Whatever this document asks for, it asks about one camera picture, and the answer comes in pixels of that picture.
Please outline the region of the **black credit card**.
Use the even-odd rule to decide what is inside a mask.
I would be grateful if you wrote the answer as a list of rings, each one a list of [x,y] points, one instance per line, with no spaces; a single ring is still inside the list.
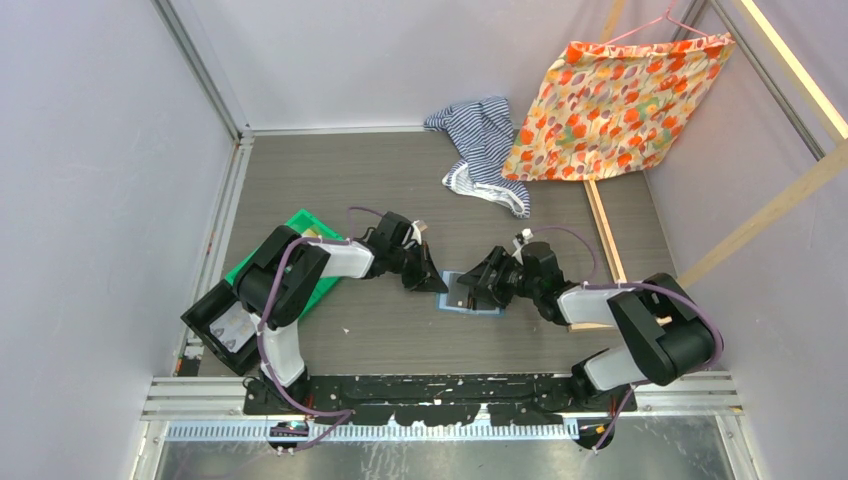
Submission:
[[[472,307],[470,290],[467,285],[461,284],[458,279],[461,273],[452,272],[447,281],[449,291],[446,294],[445,306],[452,309],[469,309]]]

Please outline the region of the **blue card holder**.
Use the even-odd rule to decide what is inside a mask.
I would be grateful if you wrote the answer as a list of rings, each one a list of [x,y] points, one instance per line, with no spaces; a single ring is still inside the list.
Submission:
[[[447,286],[448,286],[447,281],[449,280],[449,275],[452,272],[458,272],[458,273],[461,273],[461,275],[462,275],[462,272],[459,272],[459,271],[452,271],[452,270],[442,271],[441,277],[442,277],[442,279],[444,280],[444,282],[446,283]],[[492,316],[492,317],[500,317],[504,314],[504,310],[502,308],[497,308],[493,305],[484,303],[482,301],[477,301],[471,295],[471,291],[470,291],[471,303],[472,303],[471,308],[469,308],[469,309],[452,309],[452,308],[446,307],[445,306],[446,294],[447,293],[439,293],[437,295],[436,306],[441,311],[457,313],[457,314],[467,314],[467,315],[477,315],[477,316]]]

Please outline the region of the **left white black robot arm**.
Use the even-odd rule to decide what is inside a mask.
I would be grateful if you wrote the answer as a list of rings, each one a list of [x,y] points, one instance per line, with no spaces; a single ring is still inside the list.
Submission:
[[[237,271],[232,288],[255,323],[260,369],[272,383],[268,400],[280,412],[298,412],[307,398],[309,375],[301,355],[298,320],[320,281],[367,280],[386,273],[412,292],[446,293],[448,286],[423,240],[425,226],[396,212],[360,237],[337,240],[307,236],[283,225]]]

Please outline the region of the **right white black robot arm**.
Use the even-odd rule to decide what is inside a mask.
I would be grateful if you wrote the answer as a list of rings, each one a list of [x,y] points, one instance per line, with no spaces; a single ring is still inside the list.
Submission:
[[[670,275],[609,286],[579,284],[565,278],[546,242],[527,243],[514,254],[496,246],[458,282],[467,287],[473,303],[506,308],[521,297],[556,325],[573,329],[599,324],[618,330],[622,346],[596,353],[571,369],[566,388],[584,410],[598,409],[619,387],[666,386],[708,368],[723,349],[720,333]]]

